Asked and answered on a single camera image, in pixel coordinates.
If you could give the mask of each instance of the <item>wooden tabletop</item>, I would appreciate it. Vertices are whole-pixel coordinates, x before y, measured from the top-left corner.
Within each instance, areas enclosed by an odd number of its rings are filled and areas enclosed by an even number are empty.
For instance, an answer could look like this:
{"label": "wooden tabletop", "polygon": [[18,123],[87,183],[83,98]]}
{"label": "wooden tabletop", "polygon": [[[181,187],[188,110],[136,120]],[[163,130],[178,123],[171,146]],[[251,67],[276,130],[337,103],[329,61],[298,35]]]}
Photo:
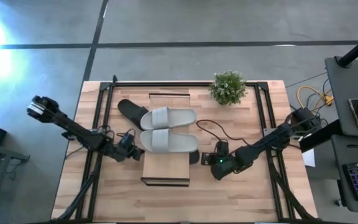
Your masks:
{"label": "wooden tabletop", "polygon": [[[290,113],[288,97],[283,81],[266,81],[270,88],[274,115],[277,124],[284,122]],[[98,97],[100,82],[84,82],[75,121],[91,128]],[[197,119],[212,119],[221,124],[228,135],[245,138],[250,143],[262,138],[254,89],[241,104],[220,106],[213,101],[206,87],[115,87],[112,97],[109,125],[115,133],[124,133],[130,128],[137,130],[135,143],[142,147],[140,131],[117,109],[122,99],[129,99],[139,106],[149,108],[149,93],[189,93],[190,108]],[[264,101],[265,119],[269,120]],[[103,119],[106,96],[102,107]],[[202,123],[220,138],[223,132],[212,123]],[[195,124],[190,133],[198,137],[200,152],[213,152],[216,138],[200,130]],[[242,141],[229,141],[230,150],[244,145]],[[77,142],[69,143],[68,152],[79,148]],[[317,217],[305,165],[299,149],[288,147],[283,151],[288,181],[306,210]],[[52,217],[58,217],[78,193],[83,175],[86,150],[71,155],[64,163]],[[148,187],[142,177],[143,158],[140,162],[126,159],[116,162],[103,158],[98,196],[96,199],[95,222],[269,222],[276,221],[272,187],[266,154],[261,153],[254,165],[240,174],[229,174],[223,180],[215,180],[210,167],[200,163],[190,166],[189,187]],[[281,192],[283,210],[286,210]],[[85,211],[88,211],[86,197]]]}

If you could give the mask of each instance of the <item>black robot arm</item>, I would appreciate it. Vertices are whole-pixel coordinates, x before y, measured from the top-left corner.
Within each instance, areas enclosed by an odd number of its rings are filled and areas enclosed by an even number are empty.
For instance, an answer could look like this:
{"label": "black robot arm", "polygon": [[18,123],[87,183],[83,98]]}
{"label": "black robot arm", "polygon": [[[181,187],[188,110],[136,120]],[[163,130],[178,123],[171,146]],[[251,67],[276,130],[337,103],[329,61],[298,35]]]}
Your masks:
{"label": "black robot arm", "polygon": [[232,151],[227,159],[211,166],[211,173],[214,178],[221,180],[224,176],[231,172],[239,173],[252,166],[254,160],[259,154],[265,150],[282,151],[290,143],[290,137],[293,131],[288,123],[283,123],[277,127],[275,131],[266,135],[252,146],[241,146]]}
{"label": "black robot arm", "polygon": [[35,96],[27,108],[27,114],[42,123],[53,123],[66,130],[62,135],[69,139],[77,139],[88,150],[96,151],[104,156],[111,157],[118,162],[126,157],[140,159],[142,150],[133,145],[133,136],[127,134],[118,145],[114,145],[113,139],[104,133],[90,131],[74,122],[59,110],[59,104],[48,98]]}

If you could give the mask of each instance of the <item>floor tile line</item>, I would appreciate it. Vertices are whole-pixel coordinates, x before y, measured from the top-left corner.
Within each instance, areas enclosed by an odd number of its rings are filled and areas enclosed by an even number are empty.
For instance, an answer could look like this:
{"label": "floor tile line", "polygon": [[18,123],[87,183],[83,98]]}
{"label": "floor tile line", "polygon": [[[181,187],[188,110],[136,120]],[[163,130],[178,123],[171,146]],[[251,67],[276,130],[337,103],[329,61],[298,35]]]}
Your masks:
{"label": "floor tile line", "polygon": [[133,42],[93,44],[5,44],[0,49],[131,49],[169,47],[297,47],[324,45],[357,45],[358,40],[313,40],[313,41],[237,41],[237,42]]}
{"label": "floor tile line", "polygon": [[102,31],[104,16],[106,15],[106,9],[107,9],[108,2],[109,2],[109,0],[103,0],[103,2],[102,2],[102,6],[100,9],[99,18],[98,18],[98,23],[96,25],[96,29],[95,29],[94,36],[93,36],[92,47],[89,52],[88,60],[86,61],[86,67],[85,67],[85,71],[84,71],[84,75],[83,75],[83,79],[82,79],[83,81],[88,81],[91,76],[93,61],[94,61],[94,57],[96,55],[97,44],[99,42],[100,33]]}

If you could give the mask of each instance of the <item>potted plant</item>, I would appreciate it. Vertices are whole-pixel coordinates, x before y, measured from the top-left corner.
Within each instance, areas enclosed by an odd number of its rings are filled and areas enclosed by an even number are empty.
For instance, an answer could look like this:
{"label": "potted plant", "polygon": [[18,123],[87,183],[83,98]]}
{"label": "potted plant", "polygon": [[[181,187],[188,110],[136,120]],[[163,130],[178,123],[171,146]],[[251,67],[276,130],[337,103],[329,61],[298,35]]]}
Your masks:
{"label": "potted plant", "polygon": [[240,103],[246,92],[245,81],[239,72],[215,73],[215,81],[209,86],[209,94],[220,105]]}

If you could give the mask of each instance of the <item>concrete floor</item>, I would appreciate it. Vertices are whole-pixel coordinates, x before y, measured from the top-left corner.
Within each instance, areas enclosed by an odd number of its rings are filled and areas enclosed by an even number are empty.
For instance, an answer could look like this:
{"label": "concrete floor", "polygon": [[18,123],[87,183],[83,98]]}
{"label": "concrete floor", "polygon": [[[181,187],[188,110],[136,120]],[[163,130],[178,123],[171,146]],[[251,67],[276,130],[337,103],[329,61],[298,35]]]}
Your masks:
{"label": "concrete floor", "polygon": [[[103,0],[0,0],[0,44],[90,44]],[[116,0],[109,1],[100,43],[186,41],[358,40],[358,0]],[[284,80],[286,85],[325,72],[324,59],[353,46],[200,47],[98,49],[90,80],[210,80],[237,70],[247,80]],[[73,118],[89,49],[0,50],[0,127],[6,145],[31,160],[7,179],[0,196],[0,223],[50,218],[67,147],[51,124],[26,115],[34,95],[57,100]],[[326,75],[287,89],[317,89]],[[301,96],[305,102],[310,93]],[[336,119],[334,106],[321,116]],[[323,220],[358,223],[358,213],[337,208],[332,180],[310,179]]]}

